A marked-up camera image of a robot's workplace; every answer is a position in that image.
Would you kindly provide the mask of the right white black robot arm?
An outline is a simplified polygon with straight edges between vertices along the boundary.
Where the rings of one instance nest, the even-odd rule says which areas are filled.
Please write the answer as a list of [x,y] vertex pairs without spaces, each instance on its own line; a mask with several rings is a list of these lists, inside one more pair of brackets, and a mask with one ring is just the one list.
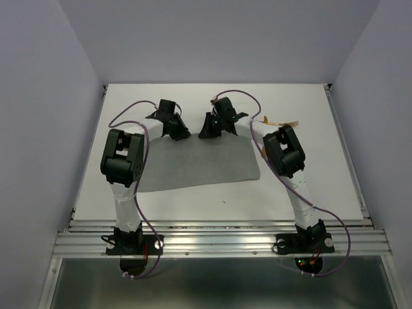
[[270,170],[286,187],[294,211],[296,231],[275,235],[273,251],[279,255],[332,253],[332,237],[319,212],[308,204],[310,193],[304,176],[306,155],[292,126],[278,129],[254,123],[247,113],[238,113],[229,98],[212,101],[199,138],[217,138],[222,132],[244,136],[253,141]]

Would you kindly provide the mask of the grey cloth napkin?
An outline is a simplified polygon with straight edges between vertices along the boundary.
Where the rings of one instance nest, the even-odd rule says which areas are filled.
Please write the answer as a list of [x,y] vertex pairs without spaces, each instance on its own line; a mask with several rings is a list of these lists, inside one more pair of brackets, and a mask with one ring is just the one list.
[[180,141],[169,137],[151,141],[138,190],[167,191],[258,180],[260,176],[254,147],[247,137],[225,133],[201,139],[196,133]]

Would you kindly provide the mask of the gold knife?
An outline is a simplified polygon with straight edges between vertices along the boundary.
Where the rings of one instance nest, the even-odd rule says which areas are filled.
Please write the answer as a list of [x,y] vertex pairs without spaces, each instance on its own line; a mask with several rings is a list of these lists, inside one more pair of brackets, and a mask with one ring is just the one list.
[[[268,121],[267,116],[264,116],[264,117],[263,117],[262,123],[264,123],[264,124],[266,124],[266,125],[269,124],[269,121]],[[265,146],[262,147],[262,152],[263,152],[262,157],[263,157],[264,159],[267,159],[267,152],[266,152]]]

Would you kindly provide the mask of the gold fork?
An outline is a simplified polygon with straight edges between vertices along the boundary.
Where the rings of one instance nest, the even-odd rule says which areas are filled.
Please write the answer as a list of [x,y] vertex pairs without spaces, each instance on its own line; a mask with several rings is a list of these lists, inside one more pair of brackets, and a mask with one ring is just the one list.
[[291,126],[291,127],[296,127],[299,125],[299,121],[294,121],[294,122],[268,122],[268,125],[271,126]]

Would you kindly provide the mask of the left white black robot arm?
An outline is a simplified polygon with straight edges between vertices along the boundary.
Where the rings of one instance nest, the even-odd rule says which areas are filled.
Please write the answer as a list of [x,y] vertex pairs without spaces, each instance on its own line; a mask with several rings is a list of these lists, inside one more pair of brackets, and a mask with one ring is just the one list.
[[162,99],[154,112],[141,122],[121,122],[117,115],[109,124],[100,171],[109,183],[117,220],[111,235],[103,235],[109,256],[162,254],[163,237],[157,231],[144,234],[148,220],[137,204],[137,189],[148,159],[150,142],[170,136],[174,141],[190,137],[182,109],[174,101]]

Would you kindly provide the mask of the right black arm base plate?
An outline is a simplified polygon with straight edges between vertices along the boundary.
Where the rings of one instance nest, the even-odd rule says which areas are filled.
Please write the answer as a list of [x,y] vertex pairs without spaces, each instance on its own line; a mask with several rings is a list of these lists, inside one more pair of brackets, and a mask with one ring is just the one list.
[[320,250],[322,254],[334,253],[332,236],[329,233],[320,237],[306,237],[298,233],[276,234],[272,251],[285,256],[289,254],[312,254]]

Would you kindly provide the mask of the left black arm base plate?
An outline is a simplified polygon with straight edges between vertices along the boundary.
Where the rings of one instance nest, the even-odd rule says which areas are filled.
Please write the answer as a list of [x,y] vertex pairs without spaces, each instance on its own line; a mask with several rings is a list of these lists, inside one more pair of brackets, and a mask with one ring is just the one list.
[[163,254],[164,237],[160,235],[160,242],[154,234],[144,234],[141,242],[116,241],[114,235],[100,237],[106,243],[108,256],[156,256]]

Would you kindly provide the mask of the aluminium front rail frame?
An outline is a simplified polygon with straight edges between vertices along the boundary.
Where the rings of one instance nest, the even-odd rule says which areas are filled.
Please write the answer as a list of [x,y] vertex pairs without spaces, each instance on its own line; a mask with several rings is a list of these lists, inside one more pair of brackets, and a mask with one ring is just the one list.
[[[51,308],[64,259],[106,258],[105,244],[100,236],[112,231],[114,220],[70,220],[58,233],[39,308]],[[351,257],[377,256],[387,281],[385,291],[391,307],[405,308],[404,297],[398,287],[392,251],[386,233],[376,229],[367,212],[361,220],[348,220],[351,236]],[[294,230],[290,220],[240,221],[154,221],[153,226],[165,237],[164,257],[179,258],[273,258],[275,235]]]

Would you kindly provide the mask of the aluminium right side rail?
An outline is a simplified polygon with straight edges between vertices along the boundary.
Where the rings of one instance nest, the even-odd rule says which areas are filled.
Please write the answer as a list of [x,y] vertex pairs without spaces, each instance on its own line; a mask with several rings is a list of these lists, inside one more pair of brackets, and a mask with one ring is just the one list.
[[361,189],[359,179],[358,179],[358,176],[357,176],[354,164],[353,164],[353,160],[352,160],[350,151],[348,149],[348,145],[347,145],[345,136],[344,136],[343,131],[342,131],[341,123],[339,121],[339,117],[338,117],[335,105],[333,103],[331,87],[332,87],[332,84],[323,84],[326,99],[328,101],[328,105],[329,105],[329,108],[330,108],[330,111],[331,111],[331,114],[332,114],[332,118],[333,118],[336,130],[337,130],[337,134],[339,136],[339,140],[340,140],[342,150],[343,150],[343,153],[344,153],[344,157],[345,157],[345,160],[346,160],[346,165],[348,167],[348,170],[349,170],[349,173],[350,173],[350,176],[351,176],[351,181],[352,181],[353,187],[354,187],[355,192],[356,192],[356,196],[357,196],[358,203],[359,203],[359,206],[360,206],[360,211],[362,212],[363,219],[368,221],[368,223],[366,225],[370,226],[370,227],[374,227],[373,221],[372,221],[371,216],[370,216],[370,212],[367,208],[366,201],[365,201],[364,195],[362,193],[362,189]]

